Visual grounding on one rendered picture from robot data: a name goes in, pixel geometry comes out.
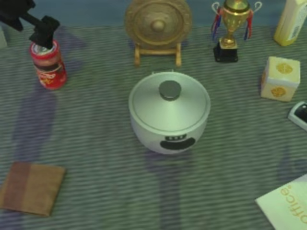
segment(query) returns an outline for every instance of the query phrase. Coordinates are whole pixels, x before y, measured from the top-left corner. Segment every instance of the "round wooden disc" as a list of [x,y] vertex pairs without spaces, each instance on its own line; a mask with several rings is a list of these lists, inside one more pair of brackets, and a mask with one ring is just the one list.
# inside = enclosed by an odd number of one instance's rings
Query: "round wooden disc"
[[133,0],[126,10],[127,34],[143,48],[175,47],[186,39],[191,27],[185,0]]

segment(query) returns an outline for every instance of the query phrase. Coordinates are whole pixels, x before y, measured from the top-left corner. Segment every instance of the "black trophy base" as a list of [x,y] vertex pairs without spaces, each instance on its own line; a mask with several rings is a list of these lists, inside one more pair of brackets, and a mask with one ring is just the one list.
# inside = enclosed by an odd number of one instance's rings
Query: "black trophy base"
[[235,49],[222,49],[220,43],[213,48],[214,57],[216,62],[237,62],[238,54],[237,48]]

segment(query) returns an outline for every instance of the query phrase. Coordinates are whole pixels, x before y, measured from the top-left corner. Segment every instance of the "brown cloth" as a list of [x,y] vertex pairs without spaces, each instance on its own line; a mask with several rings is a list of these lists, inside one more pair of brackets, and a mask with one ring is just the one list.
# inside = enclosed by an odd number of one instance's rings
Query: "brown cloth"
[[0,208],[50,216],[65,169],[14,162],[1,189]]

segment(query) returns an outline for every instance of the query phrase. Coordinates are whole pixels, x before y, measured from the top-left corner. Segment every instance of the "soda can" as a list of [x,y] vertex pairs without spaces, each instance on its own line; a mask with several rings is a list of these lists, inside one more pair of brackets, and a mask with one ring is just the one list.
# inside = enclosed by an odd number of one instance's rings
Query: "soda can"
[[57,90],[66,83],[67,73],[57,41],[53,41],[52,49],[32,43],[30,54],[39,81],[46,89]]

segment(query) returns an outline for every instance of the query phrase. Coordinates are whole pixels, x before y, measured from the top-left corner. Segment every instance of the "yellow box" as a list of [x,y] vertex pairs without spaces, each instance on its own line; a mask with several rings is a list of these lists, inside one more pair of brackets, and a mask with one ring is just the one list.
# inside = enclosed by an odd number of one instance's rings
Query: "yellow box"
[[261,97],[289,102],[300,82],[300,61],[269,57],[261,77]]

